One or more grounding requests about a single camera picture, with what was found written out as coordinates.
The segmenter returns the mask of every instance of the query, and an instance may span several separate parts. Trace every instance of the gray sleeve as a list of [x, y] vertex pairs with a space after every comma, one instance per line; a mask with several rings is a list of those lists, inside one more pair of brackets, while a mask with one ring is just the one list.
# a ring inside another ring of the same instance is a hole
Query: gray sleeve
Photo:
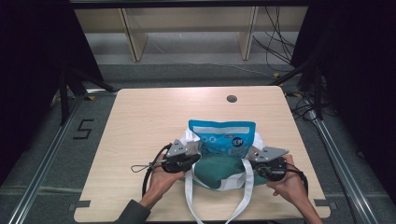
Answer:
[[147, 207], [142, 206], [134, 200], [129, 201], [122, 211], [119, 219], [114, 223], [117, 224], [143, 224], [149, 217], [150, 211]]

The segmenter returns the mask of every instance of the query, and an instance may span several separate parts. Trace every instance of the light wood surface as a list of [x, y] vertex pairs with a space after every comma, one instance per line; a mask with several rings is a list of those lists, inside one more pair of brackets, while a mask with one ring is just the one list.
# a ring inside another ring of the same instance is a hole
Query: light wood surface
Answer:
[[[226, 100], [237, 97], [236, 103]], [[304, 143], [279, 87], [205, 87], [129, 89], [118, 93], [105, 132], [82, 192], [78, 222], [113, 221], [126, 204], [141, 199], [145, 171], [133, 173], [132, 165], [146, 165], [166, 144], [179, 138], [189, 119], [214, 121], [251, 120], [264, 144], [290, 151], [309, 181], [309, 198], [325, 199]], [[301, 217], [298, 210], [266, 186], [254, 188], [251, 202], [236, 220]], [[202, 220], [226, 220], [242, 200], [241, 189], [212, 191], [194, 187], [193, 203]], [[328, 217], [327, 206], [317, 207]], [[148, 221], [194, 220], [187, 206], [184, 182], [176, 184], [154, 206]]]

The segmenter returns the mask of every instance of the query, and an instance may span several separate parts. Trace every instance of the teal cloth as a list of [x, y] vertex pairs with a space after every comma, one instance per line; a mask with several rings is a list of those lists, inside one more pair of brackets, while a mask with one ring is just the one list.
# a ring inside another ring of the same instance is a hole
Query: teal cloth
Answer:
[[[194, 168], [194, 175], [211, 189], [218, 189], [221, 186], [221, 179], [244, 172], [245, 167], [241, 159], [221, 154], [204, 155], [195, 163]], [[266, 182], [265, 178], [254, 175], [254, 185], [262, 185]]]

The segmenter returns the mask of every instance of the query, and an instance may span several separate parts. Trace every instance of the aluminum rail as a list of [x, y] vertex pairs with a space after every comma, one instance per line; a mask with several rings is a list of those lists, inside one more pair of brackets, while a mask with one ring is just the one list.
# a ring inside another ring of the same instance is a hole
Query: aluminum rail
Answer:
[[33, 177], [26, 191], [23, 193], [20, 202], [15, 207], [11, 215], [11, 218], [8, 221], [8, 224], [20, 224], [23, 223], [23, 221], [25, 220], [35, 200], [35, 196], [39, 192], [40, 186], [44, 181], [48, 171], [50, 170], [52, 162], [54, 161], [54, 158], [57, 155], [59, 148], [61, 147], [65, 133], [67, 132], [70, 123], [73, 120], [73, 117], [76, 114], [76, 111], [81, 105], [83, 99], [84, 99], [83, 96], [76, 96], [75, 102], [73, 103], [70, 109], [69, 118], [65, 121], [64, 125], [61, 126], [58, 132], [56, 133], [54, 139], [52, 140], [51, 145], [49, 146], [49, 150], [44, 156], [43, 161], [40, 163], [40, 166], [35, 172], [35, 176]]
[[[317, 117], [314, 111], [310, 111], [309, 113], [312, 119]], [[335, 169], [340, 175], [341, 181], [346, 187], [346, 191], [348, 192], [359, 214], [361, 215], [362, 221], [366, 224], [379, 223], [373, 209], [371, 208], [371, 205], [359, 188], [358, 183], [350, 172], [347, 163], [344, 161], [343, 156], [338, 150], [337, 145], [332, 140], [332, 136], [330, 135], [324, 121], [315, 119], [314, 123], [318, 126], [318, 129], [323, 136], [323, 139], [329, 151], [329, 155], [334, 162]]]

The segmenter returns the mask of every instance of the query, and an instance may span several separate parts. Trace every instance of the human hand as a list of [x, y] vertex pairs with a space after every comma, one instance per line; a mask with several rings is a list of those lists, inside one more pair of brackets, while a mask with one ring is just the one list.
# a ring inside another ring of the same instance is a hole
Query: human hand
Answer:
[[[288, 169], [296, 170], [293, 161], [293, 157], [291, 155], [285, 155], [283, 158], [286, 160], [288, 164]], [[273, 195], [281, 195], [286, 201], [294, 204], [296, 208], [303, 215], [305, 221], [309, 224], [321, 224], [323, 223], [320, 217], [318, 216], [317, 211], [315, 210], [312, 203], [309, 201], [308, 196], [306, 195], [306, 190], [304, 188], [303, 180], [300, 176], [294, 172], [286, 172], [285, 177], [279, 181], [270, 181], [268, 180], [266, 185], [274, 189]]]
[[[290, 170], [296, 170], [294, 165], [293, 157], [290, 154], [283, 156], [286, 160], [287, 168]], [[300, 176], [294, 172], [286, 172], [285, 177], [279, 181], [268, 180], [266, 185], [274, 189], [273, 195], [281, 195], [285, 200], [290, 203], [296, 204], [301, 200], [307, 199], [306, 190], [303, 185], [303, 180]]]
[[160, 164], [156, 164], [151, 173], [148, 190], [140, 201], [140, 204], [151, 209], [172, 187], [172, 185], [183, 176], [184, 172], [176, 174], [166, 173]]

